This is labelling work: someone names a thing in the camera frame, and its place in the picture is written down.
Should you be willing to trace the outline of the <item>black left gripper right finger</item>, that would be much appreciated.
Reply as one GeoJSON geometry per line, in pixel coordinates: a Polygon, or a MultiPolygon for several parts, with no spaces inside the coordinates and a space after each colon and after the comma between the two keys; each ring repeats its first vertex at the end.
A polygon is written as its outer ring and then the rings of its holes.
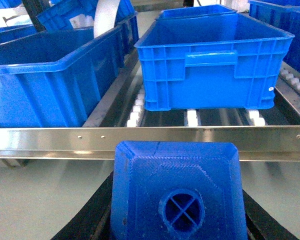
{"type": "Polygon", "coordinates": [[[248,240],[298,240],[243,190],[248,240]]]}

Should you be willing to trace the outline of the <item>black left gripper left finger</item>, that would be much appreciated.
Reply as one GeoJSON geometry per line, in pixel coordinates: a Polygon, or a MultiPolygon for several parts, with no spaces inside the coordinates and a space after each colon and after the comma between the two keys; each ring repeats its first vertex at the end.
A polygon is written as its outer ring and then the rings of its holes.
{"type": "Polygon", "coordinates": [[[104,180],[82,209],[53,240],[109,240],[113,175],[104,180]]]}

